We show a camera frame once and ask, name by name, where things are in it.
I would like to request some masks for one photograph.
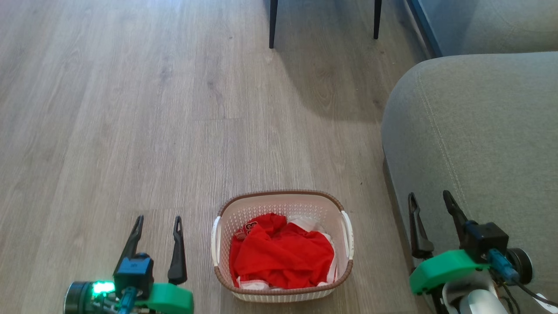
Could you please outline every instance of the blue connector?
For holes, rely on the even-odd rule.
[[[513,268],[509,260],[497,249],[490,249],[488,251],[487,262],[502,276],[506,283],[513,284],[514,281],[519,281],[519,274],[517,271]]]
[[[138,289],[136,287],[128,287],[124,290],[118,314],[130,314],[134,310],[137,292]]]

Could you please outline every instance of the red clothing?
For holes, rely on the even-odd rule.
[[[263,280],[296,289],[326,282],[334,250],[317,231],[307,232],[285,216],[269,213],[247,222],[233,235],[229,267],[233,282]]]

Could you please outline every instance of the brown basket rim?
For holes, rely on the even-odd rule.
[[[299,195],[309,194],[309,195],[322,196],[322,197],[325,197],[325,198],[329,199],[330,201],[332,201],[333,204],[335,204],[337,206],[337,208],[339,209],[340,212],[345,210],[343,208],[343,205],[341,205],[341,203],[335,197],[333,197],[331,194],[328,194],[328,193],[325,193],[325,192],[313,191],[313,190],[303,190],[303,189],[276,190],[276,191],[263,191],[263,192],[256,192],[256,193],[247,193],[247,194],[242,194],[240,196],[233,197],[227,203],[225,203],[225,205],[222,206],[221,210],[219,211],[219,217],[221,217],[223,215],[225,210],[227,210],[227,208],[232,203],[234,203],[234,202],[236,202],[240,199],[249,198],[249,197],[257,197],[257,196],[267,196],[267,195],[281,195],[281,194],[299,194]],[[229,284],[225,281],[225,279],[223,278],[223,275],[221,273],[221,270],[219,269],[219,266],[214,266],[214,270],[215,270],[215,275],[217,276],[217,280],[219,280],[219,282],[221,282],[221,284],[226,289],[230,290],[233,293],[254,294],[254,295],[258,295],[258,296],[290,296],[290,295],[293,295],[293,294],[314,293],[314,292],[320,292],[320,291],[331,290],[331,289],[337,288],[343,282],[345,282],[345,280],[349,277],[351,271],[353,270],[353,260],[349,259],[349,261],[347,262],[347,269],[345,270],[345,273],[343,273],[343,275],[337,281],[335,281],[333,283],[326,284],[324,286],[319,286],[319,287],[277,290],[277,291],[260,291],[260,290],[240,289],[240,288],[235,287],[234,284]]]

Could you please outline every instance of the sofa seam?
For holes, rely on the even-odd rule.
[[[536,31],[536,30],[529,30],[527,28],[523,28],[523,27],[518,27],[517,25],[515,25],[514,23],[510,22],[507,18],[504,17],[504,14],[498,9],[498,7],[494,4],[494,1],[489,1],[490,6],[492,6],[492,10],[493,12],[496,13],[496,15],[504,22],[506,23],[508,26],[510,26],[512,29],[517,29],[520,31],[526,31],[526,32],[533,32],[533,33],[544,33],[544,34],[555,34],[556,31]]]
[[[426,99],[426,93],[424,91],[424,86],[422,83],[422,76],[420,74],[420,72],[417,72],[417,82],[418,82],[418,89],[419,89],[419,94],[422,100],[422,104],[426,110],[426,114],[428,116],[429,122],[430,122],[430,126],[432,127],[432,130],[434,131],[434,135],[436,136],[436,142],[438,144],[438,148],[440,149],[440,152],[442,153],[442,158],[444,159],[444,163],[446,164],[446,168],[448,169],[448,173],[450,175],[451,178],[451,182],[455,188],[455,190],[458,192],[458,200],[461,201],[461,199],[463,198],[463,203],[466,205],[466,200],[465,200],[465,195],[463,193],[463,190],[461,189],[461,184],[459,183],[459,179],[457,178],[457,173],[455,172],[455,167],[453,166],[453,162],[451,161],[451,158],[447,152],[447,147],[444,143],[444,139],[442,138],[442,134],[440,132],[440,128],[438,127],[437,123],[436,123],[436,118],[434,116],[434,111],[432,110],[432,107],[430,106],[428,100]]]

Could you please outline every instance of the basket handle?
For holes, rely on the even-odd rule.
[[[213,266],[219,266],[219,251],[221,250],[221,225],[219,221],[221,216],[217,216],[213,222],[213,228],[211,230],[211,258],[213,259]]]
[[[354,255],[354,235],[353,235],[353,225],[350,223],[349,215],[345,211],[341,211],[343,216],[343,223],[345,224],[345,232],[347,233],[347,240],[349,241],[349,259],[353,259]]]

